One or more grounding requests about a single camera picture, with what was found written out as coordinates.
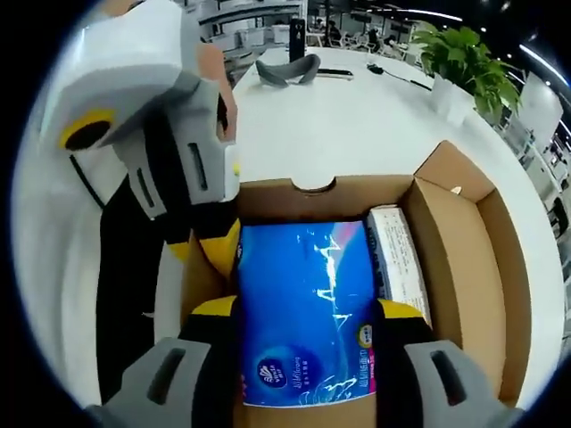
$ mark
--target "blue tissue package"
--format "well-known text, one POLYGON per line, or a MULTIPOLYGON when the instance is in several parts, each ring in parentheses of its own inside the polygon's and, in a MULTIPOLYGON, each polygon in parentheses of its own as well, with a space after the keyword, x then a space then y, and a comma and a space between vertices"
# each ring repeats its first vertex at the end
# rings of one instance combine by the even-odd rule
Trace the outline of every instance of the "blue tissue package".
POLYGON ((238 257, 244 404, 323 406, 376 391, 361 222, 245 226, 238 257))

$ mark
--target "plant pot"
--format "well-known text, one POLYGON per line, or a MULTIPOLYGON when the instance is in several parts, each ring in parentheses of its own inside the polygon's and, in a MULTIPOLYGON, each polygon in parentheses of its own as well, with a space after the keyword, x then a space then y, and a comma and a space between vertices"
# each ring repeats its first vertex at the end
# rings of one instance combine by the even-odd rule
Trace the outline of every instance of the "plant pot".
POLYGON ((475 106, 474 96, 438 74, 430 95, 436 113, 455 127, 462 125, 475 106))

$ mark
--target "black cable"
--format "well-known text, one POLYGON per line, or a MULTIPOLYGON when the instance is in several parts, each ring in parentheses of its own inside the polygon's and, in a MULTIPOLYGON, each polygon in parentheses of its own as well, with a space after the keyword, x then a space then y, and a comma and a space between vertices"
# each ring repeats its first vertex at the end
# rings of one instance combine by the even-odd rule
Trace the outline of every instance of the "black cable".
POLYGON ((95 203, 99 206, 99 208, 101 209, 105 208, 105 204, 103 203, 103 201, 101 200, 95 189, 91 186, 89 180, 87 180, 87 177, 84 174, 83 169, 81 169, 81 167, 79 166, 78 160, 75 159, 75 156, 71 155, 70 161, 71 165, 73 165, 73 168, 75 169, 75 172, 78 173, 81 183, 83 183, 83 185, 86 187, 87 191, 89 192, 95 203))
POLYGON ((401 78, 401 77, 396 76, 396 75, 394 75, 394 74, 392 74, 392 73, 389 73, 387 70, 385 70, 385 73, 388 74, 389 76, 391 76, 392 78, 397 78, 397 79, 402 80, 402 81, 404 81, 404 82, 409 82, 409 83, 410 83, 410 80, 408 80, 407 78, 401 78))
POLYGON ((385 70, 383 67, 379 67, 378 65, 375 65, 375 64, 369 64, 367 66, 367 70, 369 70, 371 73, 378 74, 379 76, 386 73, 389 76, 391 76, 392 78, 397 78, 397 79, 402 80, 404 82, 409 82, 413 85, 422 87, 422 88, 426 89, 427 91, 432 91, 432 88, 429 86, 423 85, 422 83, 417 82, 416 80, 408 80, 407 78, 401 78, 400 76, 396 76, 396 75, 388 72, 387 70, 385 70))

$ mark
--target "white package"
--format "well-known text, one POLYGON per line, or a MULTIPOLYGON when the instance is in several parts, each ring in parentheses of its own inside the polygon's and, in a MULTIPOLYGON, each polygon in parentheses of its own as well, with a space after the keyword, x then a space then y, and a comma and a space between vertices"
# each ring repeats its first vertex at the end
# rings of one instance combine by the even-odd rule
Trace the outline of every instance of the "white package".
POLYGON ((380 297, 418 309, 431 324, 425 282, 402 210, 374 208, 365 223, 380 297))

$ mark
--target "person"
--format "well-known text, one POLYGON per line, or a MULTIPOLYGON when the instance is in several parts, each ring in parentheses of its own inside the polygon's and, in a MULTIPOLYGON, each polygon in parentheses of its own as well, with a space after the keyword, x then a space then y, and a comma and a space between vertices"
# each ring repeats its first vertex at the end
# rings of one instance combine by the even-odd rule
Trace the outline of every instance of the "person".
POLYGON ((385 45, 387 46, 393 47, 395 43, 396 43, 396 37, 394 36, 394 34, 385 39, 385 45))
POLYGON ((368 31, 368 44, 373 46, 371 52, 377 53, 381 49, 381 42, 378 39, 377 29, 371 28, 368 31))
POLYGON ((383 55, 389 58, 397 58, 398 51, 396 47, 396 37, 394 34, 385 39, 385 47, 383 48, 383 55))
POLYGON ((341 31, 335 25, 335 21, 329 21, 327 25, 329 27, 329 43, 327 45, 339 45, 341 42, 341 31))

